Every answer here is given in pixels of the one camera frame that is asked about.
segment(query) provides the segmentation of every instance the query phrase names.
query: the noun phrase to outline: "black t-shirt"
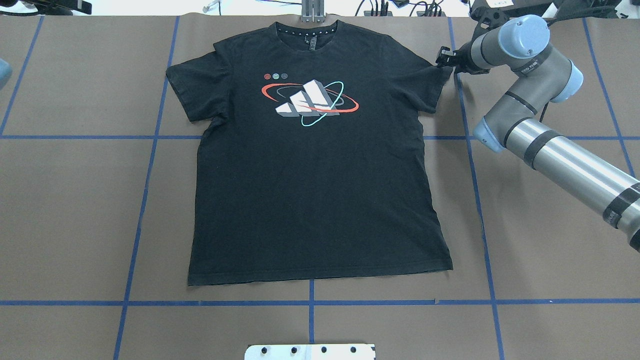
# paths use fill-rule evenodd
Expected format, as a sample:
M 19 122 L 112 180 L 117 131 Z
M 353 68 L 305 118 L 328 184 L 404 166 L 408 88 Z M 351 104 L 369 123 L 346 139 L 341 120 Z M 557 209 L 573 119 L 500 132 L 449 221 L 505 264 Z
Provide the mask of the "black t-shirt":
M 166 75 L 198 149 L 189 285 L 452 269 L 418 111 L 451 68 L 342 21 L 278 22 Z

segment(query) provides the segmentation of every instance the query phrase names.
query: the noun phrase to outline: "blue joint cap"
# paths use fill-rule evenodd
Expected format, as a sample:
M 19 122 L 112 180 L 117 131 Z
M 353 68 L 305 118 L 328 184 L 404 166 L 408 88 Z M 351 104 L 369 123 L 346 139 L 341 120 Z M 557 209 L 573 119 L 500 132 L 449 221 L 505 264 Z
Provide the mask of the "blue joint cap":
M 0 59 L 0 90 L 6 85 L 6 82 L 9 81 L 11 77 L 11 66 L 9 64 Z
M 524 15 L 500 27 L 498 45 L 512 58 L 528 59 L 540 54 L 547 47 L 550 37 L 544 19 L 537 15 Z
M 495 135 L 489 129 L 489 125 L 486 124 L 484 117 L 480 124 L 476 126 L 474 129 L 474 137 L 480 140 L 481 143 L 485 144 L 489 149 L 493 152 L 500 152 L 504 150 L 504 146 L 495 138 Z
M 569 75 L 569 81 L 566 82 L 564 89 L 555 98 L 551 99 L 551 102 L 563 102 L 573 96 L 580 90 L 584 76 L 582 72 L 571 62 L 571 75 Z

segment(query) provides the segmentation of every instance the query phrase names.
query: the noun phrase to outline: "white panel with holes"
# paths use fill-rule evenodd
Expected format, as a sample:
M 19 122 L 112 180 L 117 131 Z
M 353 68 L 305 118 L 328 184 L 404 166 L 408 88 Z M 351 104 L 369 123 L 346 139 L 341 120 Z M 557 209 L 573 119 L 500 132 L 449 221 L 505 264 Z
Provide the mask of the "white panel with holes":
M 244 360 L 376 360 L 373 344 L 252 345 Z

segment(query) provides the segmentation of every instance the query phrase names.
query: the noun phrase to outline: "neckline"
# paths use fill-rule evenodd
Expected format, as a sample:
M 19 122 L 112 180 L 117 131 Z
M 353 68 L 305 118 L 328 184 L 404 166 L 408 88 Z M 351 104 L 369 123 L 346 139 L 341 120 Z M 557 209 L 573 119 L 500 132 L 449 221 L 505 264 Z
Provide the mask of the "neckline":
M 276 21 L 269 28 L 270 28 L 269 32 L 273 35 L 273 38 L 276 40 L 277 44 L 281 48 L 284 48 L 286 49 L 286 51 L 289 51 L 290 53 L 293 53 L 296 55 L 312 56 L 314 54 L 321 54 L 325 52 L 327 49 L 335 46 L 336 41 L 338 41 L 338 39 L 340 38 L 339 35 L 341 35 L 342 32 L 344 31 L 344 23 L 340 20 L 336 20 L 333 24 L 330 24 L 327 26 L 319 26 L 317 28 L 304 29 L 304 28 L 296 28 L 294 26 L 288 26 Z M 282 40 L 282 38 L 280 38 L 281 32 L 288 33 L 288 34 L 294 33 L 299 36 L 307 36 L 307 35 L 313 36 L 320 33 L 323 33 L 323 34 L 333 33 L 333 38 L 324 46 L 320 47 L 319 49 L 298 50 L 298 49 L 294 49 L 293 47 L 285 43 Z

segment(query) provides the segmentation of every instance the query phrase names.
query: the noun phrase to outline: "shirt sleeve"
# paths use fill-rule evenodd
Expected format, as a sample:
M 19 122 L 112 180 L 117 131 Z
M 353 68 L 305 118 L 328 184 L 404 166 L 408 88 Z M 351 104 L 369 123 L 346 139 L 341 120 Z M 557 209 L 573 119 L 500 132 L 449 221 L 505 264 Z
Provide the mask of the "shirt sleeve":
M 433 66 L 388 35 L 381 51 L 391 91 L 403 96 L 416 110 L 434 113 L 453 68 Z
M 232 68 L 227 56 L 213 51 L 169 67 L 166 77 L 189 121 L 228 119 Z

